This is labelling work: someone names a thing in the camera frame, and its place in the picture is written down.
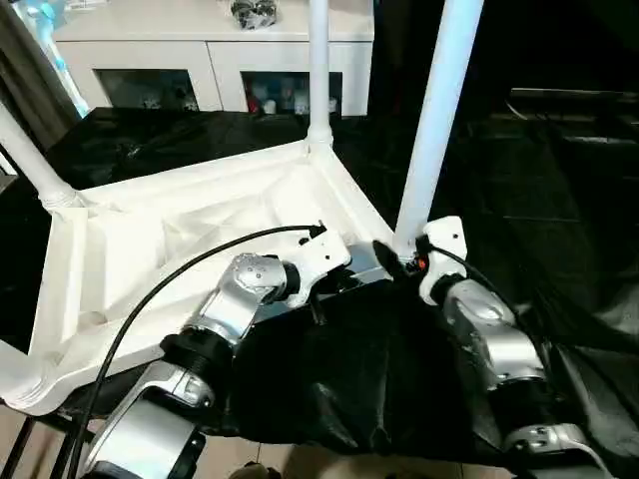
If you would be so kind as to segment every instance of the white cabinet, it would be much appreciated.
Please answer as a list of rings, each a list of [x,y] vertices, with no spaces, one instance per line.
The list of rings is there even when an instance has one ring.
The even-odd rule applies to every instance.
[[[57,30],[71,76],[95,107],[308,111],[309,0],[280,0],[278,22],[243,31],[221,0],[111,0]],[[372,0],[329,0],[330,95],[365,115]]]
[[[58,49],[91,109],[222,109],[203,42],[58,42]]]
[[[209,53],[225,110],[246,112],[272,100],[279,112],[308,108],[309,44],[210,42]],[[372,43],[331,42],[329,94],[345,116],[366,114]]]

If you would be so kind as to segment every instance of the white pole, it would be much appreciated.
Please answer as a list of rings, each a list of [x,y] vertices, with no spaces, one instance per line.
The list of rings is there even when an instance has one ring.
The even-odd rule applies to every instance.
[[[309,143],[332,145],[328,122],[328,0],[311,0],[309,13],[311,57],[311,125]]]
[[[446,0],[443,7],[393,239],[403,259],[412,257],[428,220],[482,6],[483,0]]]
[[[58,177],[2,102],[0,102],[0,144],[36,187],[44,208],[66,207],[79,203],[75,190]]]

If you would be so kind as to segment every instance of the cabinet glass door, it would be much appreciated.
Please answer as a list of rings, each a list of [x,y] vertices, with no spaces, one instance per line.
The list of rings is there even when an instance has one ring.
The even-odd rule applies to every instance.
[[[241,72],[249,112],[310,112],[308,72]],[[331,113],[341,112],[341,73],[330,73],[328,81]]]
[[[116,108],[199,111],[186,70],[95,70]]]

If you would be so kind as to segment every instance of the black cable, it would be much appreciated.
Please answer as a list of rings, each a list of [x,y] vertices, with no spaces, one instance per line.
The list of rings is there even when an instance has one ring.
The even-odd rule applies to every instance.
[[[113,357],[115,356],[116,350],[118,349],[118,346],[120,346],[120,343],[122,342],[124,335],[127,333],[127,330],[129,330],[131,323],[133,323],[133,320],[138,316],[138,314],[140,314],[142,309],[149,303],[149,301],[151,301],[151,299],[153,299],[155,295],[158,294],[158,292],[160,292],[167,284],[169,284],[171,281],[176,279],[187,269],[198,264],[204,259],[207,259],[208,257],[213,256],[214,254],[224,251],[225,249],[229,249],[230,247],[237,246],[238,244],[241,244],[243,242],[254,240],[256,238],[261,238],[268,235],[274,235],[276,233],[300,232],[300,231],[308,231],[310,232],[311,236],[314,237],[324,232],[325,228],[313,226],[313,225],[277,227],[277,228],[271,228],[269,230],[263,230],[261,232],[251,233],[250,235],[246,235],[245,237],[234,239],[225,244],[221,244],[220,246],[216,246],[213,249],[209,249],[208,251],[205,251],[202,254],[197,255],[193,259],[190,259],[189,261],[184,263],[182,266],[180,266],[178,269],[176,269],[171,274],[169,274],[167,277],[165,277],[162,281],[160,281],[153,289],[151,289],[147,293],[146,296],[142,298],[142,300],[136,305],[136,307],[133,308],[133,310],[127,317],[127,319],[124,321],[124,323],[120,327],[118,334],[116,334],[116,337],[114,338],[113,342],[111,343],[111,346],[109,347],[109,350],[107,351],[107,355],[105,356],[104,361],[102,362],[102,366],[100,366],[100,370],[98,371],[98,375],[93,384],[93,388],[91,389],[89,401],[81,416],[79,427],[74,438],[73,453],[71,456],[71,463],[69,464],[67,479],[76,479],[76,475],[78,473],[78,467],[80,465],[80,456],[82,454],[82,444],[83,444],[82,436],[84,434],[84,431],[87,430],[87,426],[89,425],[89,421],[91,420],[91,413],[93,412],[93,408],[98,400],[100,387],[102,386],[102,383],[104,382],[107,376],[107,372],[109,371],[109,366],[111,366],[111,362],[113,361]]]
[[[515,316],[517,315],[517,309],[515,308],[515,305],[504,294],[499,292],[499,288],[497,288],[497,286],[495,286],[494,283],[483,274],[483,272],[481,272],[475,266],[470,264],[463,257],[456,255],[454,252],[450,252],[449,250],[439,246],[435,246],[434,244],[431,244],[429,248],[433,251],[440,252],[444,256],[448,256],[450,259],[457,261],[459,264],[465,267],[470,272],[470,275],[474,277],[474,279],[476,279],[478,282],[482,283],[485,287],[487,287],[492,292],[494,292],[497,295],[497,297],[501,299],[501,302],[503,302],[506,305],[506,307],[508,307],[508,309],[510,309]]]

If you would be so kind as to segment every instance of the metal bracket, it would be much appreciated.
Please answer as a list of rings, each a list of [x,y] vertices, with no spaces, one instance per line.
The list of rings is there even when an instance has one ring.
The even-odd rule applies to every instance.
[[[614,479],[599,454],[590,446],[576,424],[535,424],[513,431],[504,441],[504,449],[525,451],[529,454],[548,454],[560,451],[582,451],[594,461],[607,479]]]

